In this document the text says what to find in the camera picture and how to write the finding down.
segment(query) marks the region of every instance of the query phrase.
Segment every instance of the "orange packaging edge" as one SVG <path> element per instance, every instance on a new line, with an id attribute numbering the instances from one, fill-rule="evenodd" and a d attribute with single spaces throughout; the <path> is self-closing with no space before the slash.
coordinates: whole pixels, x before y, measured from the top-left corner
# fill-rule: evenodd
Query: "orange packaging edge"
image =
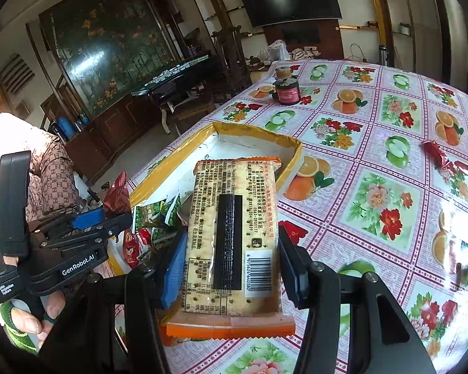
<path id="1" fill-rule="evenodd" d="M 192 339 L 274 338 L 295 334 L 295 321 L 277 326 L 215 327 L 167 323 L 167 336 Z"/>

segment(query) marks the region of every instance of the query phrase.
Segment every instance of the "finger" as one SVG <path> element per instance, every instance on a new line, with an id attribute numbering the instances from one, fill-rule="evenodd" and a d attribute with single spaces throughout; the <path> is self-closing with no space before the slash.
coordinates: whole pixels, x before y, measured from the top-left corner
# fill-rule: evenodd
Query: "finger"
<path id="1" fill-rule="evenodd" d="M 54 325 L 45 319 L 42 321 L 42 333 L 38 335 L 39 340 L 45 340 Z"/>
<path id="2" fill-rule="evenodd" d="M 42 331 L 40 321 L 22 309 L 12 308 L 10 310 L 10 318 L 20 332 L 34 333 L 37 335 Z"/>
<path id="3" fill-rule="evenodd" d="M 19 257 L 12 257 L 12 256 L 3 256 L 3 262 L 8 266 L 16 266 L 19 261 Z"/>
<path id="4" fill-rule="evenodd" d="M 45 311 L 52 319 L 56 319 L 66 305 L 66 299 L 62 291 L 56 291 L 50 294 L 45 305 Z"/>

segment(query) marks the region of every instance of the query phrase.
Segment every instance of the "tablecloth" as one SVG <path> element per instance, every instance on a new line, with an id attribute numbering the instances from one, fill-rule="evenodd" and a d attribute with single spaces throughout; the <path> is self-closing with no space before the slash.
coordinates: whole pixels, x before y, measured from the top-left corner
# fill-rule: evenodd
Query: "tablecloth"
<path id="1" fill-rule="evenodd" d="M 294 106 L 280 105 L 269 92 L 279 66 L 291 66 L 298 77 L 301 101 Z M 130 190 L 212 121 L 300 139 L 308 176 L 295 177 L 278 203 L 280 224 L 290 227 L 313 260 L 343 274 L 376 271 L 438 373 L 459 361 L 468 348 L 467 94 L 366 63 L 273 63 L 266 77 L 167 146 L 129 181 Z M 425 140 L 435 140 L 456 167 L 437 168 L 423 150 Z M 285 295 L 282 306 L 295 317 L 294 336 L 167 347 L 172 372 L 291 373 L 307 311 L 296 310 Z M 342 306 L 336 372 L 347 370 L 348 312 Z"/>

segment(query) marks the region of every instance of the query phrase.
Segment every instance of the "floor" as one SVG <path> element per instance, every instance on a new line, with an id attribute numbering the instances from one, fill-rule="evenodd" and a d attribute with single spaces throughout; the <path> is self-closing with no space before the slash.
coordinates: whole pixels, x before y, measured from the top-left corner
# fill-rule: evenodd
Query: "floor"
<path id="1" fill-rule="evenodd" d="M 178 138 L 175 127 L 171 127 L 170 130 L 172 132 L 167 135 L 161 123 L 154 125 L 116 159 L 92 189 L 99 192 L 101 185 L 106 181 L 112 184 L 122 171 L 127 172 L 128 178 L 135 176 L 153 157 Z"/>

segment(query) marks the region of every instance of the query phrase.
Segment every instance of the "red label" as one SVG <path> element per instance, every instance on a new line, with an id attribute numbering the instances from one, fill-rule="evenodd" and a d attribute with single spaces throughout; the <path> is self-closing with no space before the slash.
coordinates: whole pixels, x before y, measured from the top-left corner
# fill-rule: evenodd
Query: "red label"
<path id="1" fill-rule="evenodd" d="M 298 87 L 292 89 L 278 89 L 277 97 L 281 103 L 295 103 L 298 101 Z"/>

